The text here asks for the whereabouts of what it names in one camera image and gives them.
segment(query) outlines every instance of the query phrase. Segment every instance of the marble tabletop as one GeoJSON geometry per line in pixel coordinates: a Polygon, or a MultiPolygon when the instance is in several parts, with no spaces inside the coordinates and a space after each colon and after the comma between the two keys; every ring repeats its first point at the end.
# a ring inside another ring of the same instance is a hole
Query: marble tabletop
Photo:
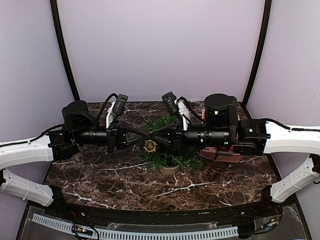
{"type": "MultiPolygon", "coordinates": [[[[98,115],[101,105],[90,103],[91,114],[98,115]]],[[[199,114],[204,108],[201,102],[191,106],[199,114]]],[[[119,120],[146,130],[148,121],[163,115],[167,109],[162,102],[128,102],[119,120]]],[[[246,118],[240,106],[239,116],[246,118]]],[[[205,160],[201,169],[164,175],[139,158],[141,144],[114,153],[88,145],[80,150],[68,160],[53,162],[45,184],[61,187],[69,203],[85,206],[136,211],[236,206],[259,201],[261,190],[277,181],[266,156],[245,156],[240,163],[205,160]]]]}

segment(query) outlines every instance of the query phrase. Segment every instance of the white perforated strip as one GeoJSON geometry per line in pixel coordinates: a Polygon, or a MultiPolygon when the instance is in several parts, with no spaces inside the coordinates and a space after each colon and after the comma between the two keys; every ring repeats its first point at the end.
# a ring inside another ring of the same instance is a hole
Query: white perforated strip
{"type": "MultiPolygon", "coordinates": [[[[72,223],[69,221],[61,221],[43,216],[40,214],[33,214],[32,221],[51,229],[60,232],[72,234],[72,223]]],[[[238,236],[238,228],[228,227],[207,231],[194,231],[194,232],[173,232],[173,233],[143,233],[143,232],[127,232],[127,231],[114,231],[102,228],[95,228],[101,240],[217,240],[238,236]]],[[[97,239],[96,232],[93,233],[90,239],[97,239]]]]}

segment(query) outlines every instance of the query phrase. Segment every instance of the green garland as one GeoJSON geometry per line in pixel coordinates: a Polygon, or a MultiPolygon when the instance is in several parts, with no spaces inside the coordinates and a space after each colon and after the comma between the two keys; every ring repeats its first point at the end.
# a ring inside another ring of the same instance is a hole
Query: green garland
{"type": "MultiPolygon", "coordinates": [[[[156,121],[149,121],[146,125],[150,132],[163,128],[177,120],[175,116],[162,116],[156,121]]],[[[144,153],[142,159],[149,162],[149,166],[155,172],[162,167],[179,166],[181,169],[199,169],[203,166],[203,162],[198,158],[194,148],[189,148],[185,156],[173,156],[166,152],[150,152],[144,153]]]]}

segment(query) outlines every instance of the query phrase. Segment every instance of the round gold object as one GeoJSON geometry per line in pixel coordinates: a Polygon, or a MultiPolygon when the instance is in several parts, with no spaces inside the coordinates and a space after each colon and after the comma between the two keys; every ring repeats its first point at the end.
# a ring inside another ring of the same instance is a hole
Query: round gold object
{"type": "Polygon", "coordinates": [[[152,140],[148,140],[148,141],[145,141],[145,144],[144,144],[144,149],[148,152],[148,153],[151,153],[151,152],[155,152],[157,150],[157,144],[152,141],[152,140]]]}

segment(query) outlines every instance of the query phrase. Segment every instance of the robotic arm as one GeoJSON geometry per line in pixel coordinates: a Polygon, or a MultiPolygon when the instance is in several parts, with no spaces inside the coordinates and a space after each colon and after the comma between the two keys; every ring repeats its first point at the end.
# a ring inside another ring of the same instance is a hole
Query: robotic arm
{"type": "Polygon", "coordinates": [[[188,147],[226,147],[241,155],[299,152],[311,154],[290,176],[266,187],[263,196],[282,203],[287,197],[320,177],[320,127],[286,126],[272,119],[238,120],[237,99],[224,94],[212,94],[204,100],[205,114],[200,118],[185,98],[176,98],[172,92],[162,99],[168,112],[177,121],[155,132],[147,133],[124,122],[121,116],[128,97],[120,94],[112,102],[106,116],[106,125],[99,125],[88,110],[85,101],[74,101],[62,109],[62,129],[47,131],[43,136],[22,142],[0,144],[0,193],[8,193],[31,200],[45,207],[63,196],[58,187],[41,185],[21,178],[6,168],[32,162],[50,162],[70,158],[84,144],[125,149],[140,142],[155,150],[156,145],[173,155],[183,155],[188,147]],[[201,124],[193,125],[190,112],[201,124]],[[128,140],[127,134],[137,138],[128,140]]]}

